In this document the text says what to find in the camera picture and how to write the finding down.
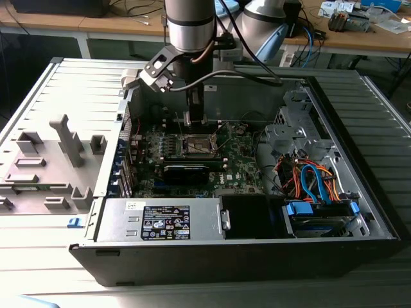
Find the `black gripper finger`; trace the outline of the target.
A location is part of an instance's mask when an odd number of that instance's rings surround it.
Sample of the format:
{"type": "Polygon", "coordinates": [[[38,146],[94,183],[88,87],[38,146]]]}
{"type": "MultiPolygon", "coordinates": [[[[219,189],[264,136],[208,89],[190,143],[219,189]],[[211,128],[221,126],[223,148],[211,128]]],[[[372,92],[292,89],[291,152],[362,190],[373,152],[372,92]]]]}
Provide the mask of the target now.
{"type": "Polygon", "coordinates": [[[190,90],[188,94],[189,120],[192,124],[201,123],[204,118],[204,92],[190,90]]]}

